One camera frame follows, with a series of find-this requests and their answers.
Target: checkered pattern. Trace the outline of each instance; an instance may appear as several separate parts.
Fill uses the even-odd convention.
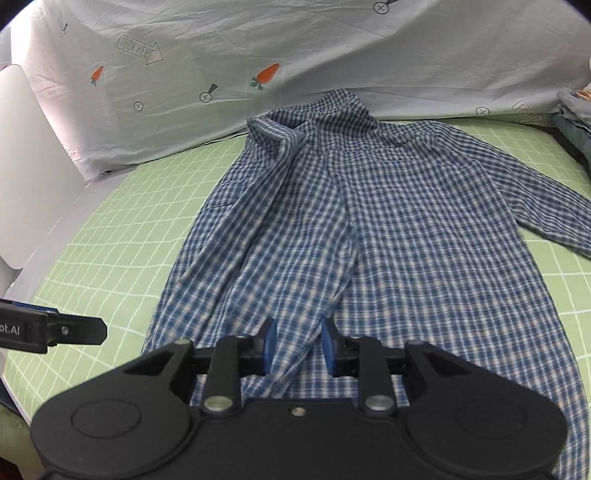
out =
[[[326,372],[323,316],[388,346],[422,338],[555,401],[569,422],[556,474],[586,478],[583,384],[518,224],[590,255],[591,204],[445,124],[377,122],[342,90],[249,130],[181,250],[146,350],[179,337],[212,346],[270,314],[272,373],[247,378],[246,397],[354,397],[354,382]]]

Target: shirt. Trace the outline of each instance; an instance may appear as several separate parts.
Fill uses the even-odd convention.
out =
[[[327,373],[322,318],[390,347],[423,339],[556,402],[569,424],[556,474],[586,479],[582,381],[518,225],[590,255],[591,203],[445,124],[379,122],[345,90],[248,125],[171,271],[145,351],[252,335],[270,315],[272,370],[243,379],[243,398],[354,398],[353,379]],[[395,389],[404,404],[399,380]]]

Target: screw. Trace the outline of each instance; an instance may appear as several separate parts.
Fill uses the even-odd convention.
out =
[[[203,406],[206,409],[216,413],[226,411],[229,408],[232,408],[232,405],[234,405],[232,399],[225,397],[224,395],[213,395],[211,397],[206,398],[203,402]]]
[[[387,411],[395,405],[394,399],[387,395],[372,395],[365,399],[365,406],[373,411]]]
[[[294,417],[303,417],[306,415],[306,409],[304,407],[293,407],[291,409],[291,414]]]

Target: orange carrot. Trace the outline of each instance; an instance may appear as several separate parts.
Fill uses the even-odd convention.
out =
[[[103,73],[103,69],[104,69],[104,68],[105,68],[105,67],[103,67],[103,66],[100,66],[100,67],[99,67],[99,68],[97,68],[97,69],[95,70],[95,72],[94,72],[94,73],[93,73],[93,74],[90,76],[90,82],[91,82],[91,84],[92,84],[92,85],[96,85],[96,82],[98,82],[98,81],[99,81],[100,74],[101,74],[101,73]]]
[[[266,68],[259,73],[256,77],[253,77],[251,87],[258,87],[259,90],[262,90],[262,86],[273,79],[277,70],[279,70],[279,66],[278,63],[274,63],[269,68]]]

